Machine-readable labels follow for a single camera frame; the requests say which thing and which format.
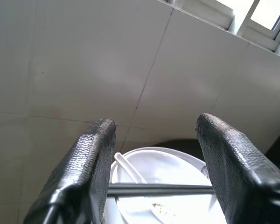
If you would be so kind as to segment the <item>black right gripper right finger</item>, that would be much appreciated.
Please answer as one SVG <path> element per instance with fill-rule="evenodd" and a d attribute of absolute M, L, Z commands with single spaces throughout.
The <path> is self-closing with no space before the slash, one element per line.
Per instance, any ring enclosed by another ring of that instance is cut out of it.
<path fill-rule="evenodd" d="M 280 224 L 280 170 L 247 136 L 204 113 L 196 134 L 228 224 Z"/>

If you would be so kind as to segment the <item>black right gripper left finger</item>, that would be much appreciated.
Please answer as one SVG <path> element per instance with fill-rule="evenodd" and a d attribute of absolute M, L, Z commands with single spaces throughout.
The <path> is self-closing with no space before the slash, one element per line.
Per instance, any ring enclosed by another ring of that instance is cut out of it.
<path fill-rule="evenodd" d="M 53 169 L 27 212 L 25 224 L 99 224 L 105 209 L 116 125 L 88 127 Z"/>

